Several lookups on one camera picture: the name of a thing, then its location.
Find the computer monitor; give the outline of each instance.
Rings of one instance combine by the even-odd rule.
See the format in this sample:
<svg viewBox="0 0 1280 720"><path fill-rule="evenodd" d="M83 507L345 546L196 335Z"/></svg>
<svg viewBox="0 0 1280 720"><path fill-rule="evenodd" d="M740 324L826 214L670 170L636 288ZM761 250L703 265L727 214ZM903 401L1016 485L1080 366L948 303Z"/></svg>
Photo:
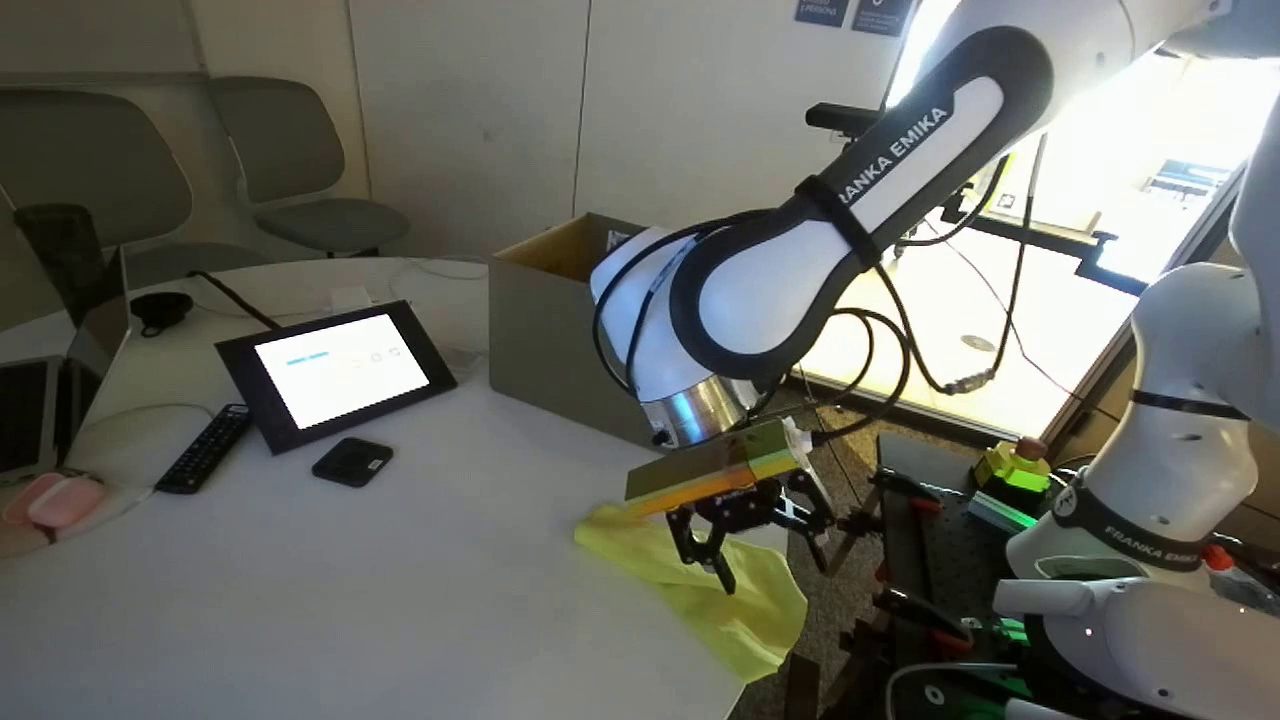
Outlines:
<svg viewBox="0 0 1280 720"><path fill-rule="evenodd" d="M18 208L16 225L33 246L70 342L60 356L0 366L0 485L57 469L129 335L129 265L99 258L91 215L70 204Z"/></svg>

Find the yellow object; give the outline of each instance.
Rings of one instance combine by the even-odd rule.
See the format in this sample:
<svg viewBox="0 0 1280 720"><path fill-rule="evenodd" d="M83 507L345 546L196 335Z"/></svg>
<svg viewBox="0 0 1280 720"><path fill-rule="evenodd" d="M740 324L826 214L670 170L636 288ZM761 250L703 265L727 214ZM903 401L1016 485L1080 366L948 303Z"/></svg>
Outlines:
<svg viewBox="0 0 1280 720"><path fill-rule="evenodd" d="M1047 494L1047 462L1030 446L1006 446L998 439L997 447L984 453L988 475L998 475L1006 488L1019 494Z"/></svg>
<svg viewBox="0 0 1280 720"><path fill-rule="evenodd" d="M654 590L740 685L771 676L799 639L809 599L775 548L727 536L737 598L723 598L713 571L681 566L666 525L636 520L620 504L584 517L575 546Z"/></svg>

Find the smartphone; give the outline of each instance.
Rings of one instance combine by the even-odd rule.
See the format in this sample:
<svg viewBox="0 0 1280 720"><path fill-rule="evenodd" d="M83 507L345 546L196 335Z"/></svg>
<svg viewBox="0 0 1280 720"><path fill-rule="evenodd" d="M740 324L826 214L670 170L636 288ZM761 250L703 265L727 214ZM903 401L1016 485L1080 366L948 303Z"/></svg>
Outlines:
<svg viewBox="0 0 1280 720"><path fill-rule="evenodd" d="M387 446L345 438L310 464L310 475L363 488L380 469L387 469L387 462L393 462Z"/></svg>

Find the gray chair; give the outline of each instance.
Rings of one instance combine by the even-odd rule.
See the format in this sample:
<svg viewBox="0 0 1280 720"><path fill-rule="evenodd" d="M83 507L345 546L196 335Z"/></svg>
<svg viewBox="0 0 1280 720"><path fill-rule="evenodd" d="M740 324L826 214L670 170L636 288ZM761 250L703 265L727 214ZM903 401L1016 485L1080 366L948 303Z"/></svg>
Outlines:
<svg viewBox="0 0 1280 720"><path fill-rule="evenodd" d="M307 86L216 76L207 90L262 232L328 258L376 258L407 237L407 221L384 204L324 198L345 177L345 145Z"/></svg>
<svg viewBox="0 0 1280 720"><path fill-rule="evenodd" d="M179 230L190 191L159 130L121 98L70 90L0 90L0 191L11 208L76 204L102 250ZM207 239L137 246L133 286L262 265L260 253Z"/></svg>

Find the small black device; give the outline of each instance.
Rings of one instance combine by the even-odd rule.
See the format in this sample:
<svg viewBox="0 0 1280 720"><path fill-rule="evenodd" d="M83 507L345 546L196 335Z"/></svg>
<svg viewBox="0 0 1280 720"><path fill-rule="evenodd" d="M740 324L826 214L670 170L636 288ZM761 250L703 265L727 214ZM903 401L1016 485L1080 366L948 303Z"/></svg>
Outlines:
<svg viewBox="0 0 1280 720"><path fill-rule="evenodd" d="M216 352L271 453L454 390L404 300L234 335Z"/></svg>
<svg viewBox="0 0 1280 720"><path fill-rule="evenodd" d="M310 475L363 488L380 469L387 469L393 447L345 438L315 464Z"/></svg>
<svg viewBox="0 0 1280 720"><path fill-rule="evenodd" d="M228 447L248 432L253 412L245 406L223 406L201 438L167 464L157 494L196 495Z"/></svg>

